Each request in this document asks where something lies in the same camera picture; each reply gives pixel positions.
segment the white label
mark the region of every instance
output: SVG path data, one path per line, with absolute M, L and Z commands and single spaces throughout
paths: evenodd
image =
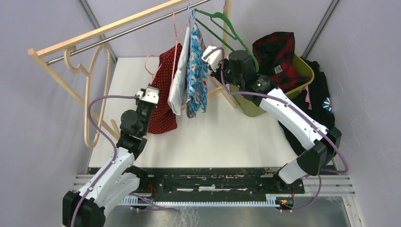
M 276 74 L 279 74 L 279 73 L 281 73 L 282 71 L 283 71 L 283 69 L 281 68 L 280 65 L 274 68 L 274 72 L 276 72 Z

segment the green basket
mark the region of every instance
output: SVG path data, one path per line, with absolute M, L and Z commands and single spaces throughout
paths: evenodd
M 292 59 L 292 66 L 297 70 L 300 75 L 309 77 L 310 80 L 307 83 L 287 92 L 286 95 L 290 99 L 296 98 L 301 93 L 302 89 L 312 83 L 314 79 L 314 72 L 311 67 L 309 67 L 309 65 L 297 54 L 294 54 L 294 58 Z M 236 92 L 238 91 L 238 88 L 236 86 L 230 85 L 230 91 Z M 237 101 L 244 114 L 248 117 L 256 117 L 265 112 L 260 107 L 257 107 L 253 102 L 246 100 L 242 95 L 234 95 L 234 99 Z

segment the garment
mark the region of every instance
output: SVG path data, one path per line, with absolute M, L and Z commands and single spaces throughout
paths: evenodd
M 201 110 L 206 112 L 208 104 L 208 65 L 202 61 L 206 46 L 202 34 L 195 23 L 191 30 L 190 56 L 187 67 L 187 102 L 186 113 L 189 118 Z
M 252 52 L 259 64 L 259 73 L 271 76 L 284 92 L 291 91 L 310 79 L 301 76 L 292 66 L 295 38 L 293 32 L 275 32 L 256 40 Z
M 182 48 L 181 44 L 178 44 L 177 55 L 181 53 Z M 148 129 L 148 132 L 152 134 L 162 134 L 177 128 L 175 114 L 167 103 L 173 64 L 175 64 L 175 68 L 177 68 L 178 64 L 178 58 L 174 62 L 174 53 L 175 46 L 159 56 L 160 69 L 150 84 L 152 87 L 159 89 L 159 102 L 157 103 L 156 110 L 152 113 Z
M 309 109 L 309 103 L 305 102 L 307 96 L 306 90 L 303 90 L 292 102 L 314 120 L 331 129 L 334 127 L 335 119 L 332 113 L 326 76 L 323 72 L 319 71 L 319 64 L 316 61 L 310 62 L 305 59 L 304 61 L 314 71 L 314 80 L 309 84 L 308 89 L 312 109 Z M 280 126 L 283 128 L 284 134 L 294 152 L 298 156 L 301 155 L 305 151 L 305 148 L 302 147 L 298 139 L 284 125 L 280 123 Z
M 181 105 L 183 104 L 184 85 L 186 81 L 186 70 L 188 64 L 188 52 L 190 42 L 190 29 L 185 30 L 185 39 L 183 50 L 181 51 L 178 60 L 177 71 L 175 72 L 173 83 L 170 88 L 170 95 L 168 97 L 168 105 L 176 115 L 181 115 Z

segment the wooden clothes rack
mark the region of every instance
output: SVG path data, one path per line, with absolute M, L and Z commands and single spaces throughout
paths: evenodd
M 206 3 L 208 1 L 211 0 L 203 0 L 200 1 L 198 3 L 192 4 L 189 7 L 190 8 L 194 8 L 198 5 L 201 5 L 203 3 Z M 64 42 L 61 42 L 59 44 L 55 44 L 53 46 L 44 48 L 42 50 L 39 51 L 35 51 L 33 48 L 28 50 L 28 54 L 29 56 L 31 56 L 32 59 L 34 59 L 36 61 L 36 63 L 38 63 L 64 90 L 66 90 L 81 106 L 84 107 L 84 113 L 85 113 L 85 122 L 84 122 L 84 140 L 85 143 L 88 147 L 93 148 L 94 146 L 96 146 L 98 139 L 99 139 L 99 132 L 96 132 L 95 138 L 94 140 L 91 140 L 89 138 L 89 120 L 88 120 L 88 112 L 87 112 L 87 107 L 89 105 L 90 102 L 90 89 L 91 89 L 91 79 L 93 77 L 92 73 L 93 73 L 93 67 L 95 65 L 95 62 L 97 60 L 97 57 L 100 53 L 100 51 L 102 49 L 105 49 L 107 52 L 107 72 L 106 72 L 106 80 L 105 80 L 105 89 L 104 89 L 104 95 L 108 94 L 108 90 L 109 90 L 109 80 L 110 80 L 110 65 L 111 65 L 111 54 L 110 54 L 110 49 L 107 47 L 107 45 L 105 43 L 116 39 L 118 37 L 121 37 L 123 35 L 129 34 L 133 31 L 139 30 L 143 27 L 146 27 L 148 25 L 151 25 L 155 22 L 161 21 L 163 19 L 166 19 L 170 16 L 172 16 L 173 14 L 167 14 L 164 15 L 162 17 L 159 17 L 157 19 L 154 19 L 152 21 L 149 21 L 145 24 L 142 24 L 140 26 L 131 28 L 129 30 L 126 30 L 124 32 L 118 33 L 116 35 L 113 35 L 111 37 L 108 37 L 104 40 L 98 41 L 94 44 L 85 46 L 81 49 L 77 50 L 76 45 L 83 43 L 84 41 L 87 41 L 89 39 L 98 37 L 100 35 L 104 35 L 107 32 L 111 32 L 113 30 L 116 30 L 122 26 L 131 24 L 133 22 L 136 22 L 140 19 L 144 19 L 146 17 L 152 16 L 158 12 L 161 12 L 163 10 L 167 10 L 170 9 L 174 6 L 177 6 L 179 4 L 188 2 L 188 0 L 170 0 L 168 2 L 165 2 L 163 4 L 160 4 L 158 6 L 152 7 L 150 9 L 144 10 L 140 13 L 134 14 L 132 16 L 126 17 L 124 19 L 118 20 L 116 22 L 110 23 L 108 25 L 105 25 L 103 27 L 100 27 L 98 29 L 94 29 L 90 32 L 87 32 L 85 34 L 82 35 L 78 35 L 74 38 L 71 38 L 69 40 L 66 40 Z M 232 0 L 226 0 L 225 1 L 225 5 L 224 5 L 224 14 L 230 18 L 230 11 L 231 11 L 231 2 Z M 186 11 L 188 8 L 185 7 L 183 9 L 180 9 L 178 11 L 175 12 L 175 14 L 180 13 L 180 12 L 184 12 Z M 223 33 L 223 40 L 225 42 L 228 41 L 228 35 L 226 33 Z M 92 58 L 92 61 L 90 63 L 90 67 L 89 69 L 85 68 L 82 64 L 78 64 L 76 67 L 74 67 L 70 61 L 70 57 L 81 53 L 83 51 L 89 50 L 91 48 L 97 47 L 95 54 Z M 60 51 L 64 51 L 64 55 L 53 59 L 51 61 L 46 61 L 44 59 L 44 57 L 49 56 L 53 53 L 57 53 Z M 85 97 L 81 97 L 78 92 L 51 66 L 51 64 L 58 62 L 58 61 L 65 61 L 65 64 L 67 66 L 67 68 L 74 74 L 79 74 L 82 73 L 85 77 L 86 77 L 86 89 L 85 89 Z M 219 93 L 222 93 L 223 96 L 227 99 L 227 101 L 232 105 L 233 108 L 237 108 L 237 105 L 234 101 L 232 101 L 232 99 L 229 97 L 228 93 L 224 90 L 223 85 L 221 85 L 216 79 L 212 78 L 213 82 L 217 85 L 217 88 L 210 91 L 208 93 L 208 97 L 213 97 Z M 103 121 L 103 115 L 105 112 L 105 99 L 102 102 L 102 106 L 101 106 L 101 110 L 100 110 L 100 114 L 96 113 L 95 111 L 91 111 L 91 115 L 94 118 L 94 120 L 98 121 L 98 126 L 99 127 L 104 127 L 114 138 L 118 139 L 119 138 L 119 132 L 115 131 L 114 129 L 116 128 L 115 123 L 112 123 L 112 127 L 110 127 L 109 124 L 107 124 L 106 122 Z

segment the clothes rack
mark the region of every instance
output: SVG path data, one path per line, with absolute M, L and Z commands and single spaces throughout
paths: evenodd
M 153 23 L 156 23 L 158 21 L 164 20 L 166 18 L 171 17 L 173 14 L 166 14 L 164 16 L 161 16 L 159 18 L 156 18 L 154 20 L 151 20 L 147 23 L 144 23 L 140 26 L 136 26 L 134 28 L 128 29 L 126 31 L 123 31 L 121 33 L 118 33 L 116 35 L 110 36 L 109 38 L 106 38 L 104 40 L 95 42 L 91 45 L 85 46 L 83 48 L 77 49 L 76 45 L 80 44 L 84 41 L 87 41 L 89 39 L 98 37 L 100 35 L 104 35 L 107 32 L 116 30 L 122 26 L 131 24 L 133 22 L 136 22 L 140 19 L 144 19 L 146 17 L 152 16 L 158 12 L 161 12 L 163 10 L 167 10 L 170 9 L 174 6 L 177 6 L 179 4 L 185 3 L 188 0 L 170 0 L 168 2 L 165 2 L 163 4 L 160 4 L 158 6 L 154 6 L 152 8 L 149 8 L 147 10 L 144 10 L 140 13 L 134 14 L 132 16 L 126 17 L 124 19 L 118 20 L 116 22 L 110 23 L 108 25 L 105 25 L 103 27 L 94 29 L 92 31 L 89 31 L 85 34 L 76 36 L 74 38 L 71 38 L 69 40 L 66 40 L 64 42 L 52 45 L 50 47 L 44 48 L 42 50 L 39 51 L 35 51 L 33 48 L 28 50 L 28 54 L 31 56 L 32 59 L 34 59 L 36 61 L 36 63 L 38 63 L 62 88 L 64 88 L 81 106 L 84 107 L 84 112 L 85 112 L 85 116 L 88 115 L 87 113 L 87 105 L 89 102 L 89 90 L 90 90 L 90 84 L 87 86 L 86 88 L 86 94 L 85 97 L 81 97 L 79 95 L 79 93 L 53 68 L 51 67 L 51 64 L 59 62 L 64 60 L 66 63 L 67 68 L 74 74 L 79 74 L 82 73 L 87 77 L 87 80 L 90 81 L 90 76 L 88 76 L 88 74 L 90 74 L 92 66 L 94 66 L 95 62 L 96 62 L 96 56 L 97 54 L 100 52 L 100 50 L 102 48 L 105 48 L 107 51 L 107 56 L 108 56 L 108 62 L 107 64 L 110 65 L 110 50 L 108 48 L 108 46 L 103 45 L 111 40 L 114 40 L 118 37 L 121 37 L 123 35 L 129 34 L 133 31 L 139 30 L 141 28 L 144 28 L 146 26 L 149 26 Z M 202 0 L 199 1 L 197 3 L 194 3 L 192 5 L 190 5 L 190 8 L 194 8 L 196 6 L 199 6 L 203 3 L 209 2 L 211 0 Z M 225 13 L 229 13 L 229 10 L 226 9 L 226 7 L 231 6 L 231 0 L 226 0 L 225 5 L 224 5 L 224 12 Z M 175 13 L 181 13 L 184 11 L 187 11 L 188 7 L 182 8 L 180 10 L 177 10 Z M 76 55 L 78 53 L 84 52 L 86 50 L 92 49 L 94 47 L 98 47 L 97 50 L 95 51 L 95 55 L 90 63 L 90 68 L 87 70 L 82 64 L 78 64 L 77 67 L 72 66 L 72 63 L 70 62 L 70 57 L 73 55 Z M 51 54 L 57 53 L 59 51 L 64 51 L 64 55 L 55 59 L 52 59 L 50 61 L 46 61 L 44 59 L 44 57 L 49 56 Z M 226 94 L 226 91 L 224 89 L 222 89 L 222 85 L 221 84 L 216 84 L 218 86 L 219 89 L 219 93 L 222 93 L 224 95 L 224 97 L 227 99 L 227 101 L 232 105 L 233 108 L 236 108 L 236 104 L 231 100 L 231 98 L 229 97 L 228 94 Z M 103 115 L 102 114 L 98 114 L 95 111 L 91 111 L 91 115 L 93 116 L 93 118 L 95 120 L 97 120 L 98 122 L 100 122 L 99 124 L 101 126 L 104 127 L 104 129 L 106 129 L 106 131 L 108 131 L 110 133 L 111 136 L 113 136 L 115 139 L 119 138 L 118 133 L 116 133 L 116 131 L 109 125 L 107 124 L 105 121 L 103 121 Z M 90 141 L 89 137 L 86 136 L 89 134 L 88 132 L 88 125 L 85 124 L 85 143 L 89 146 L 89 147 L 94 147 L 97 144 L 97 139 L 95 139 L 94 141 Z

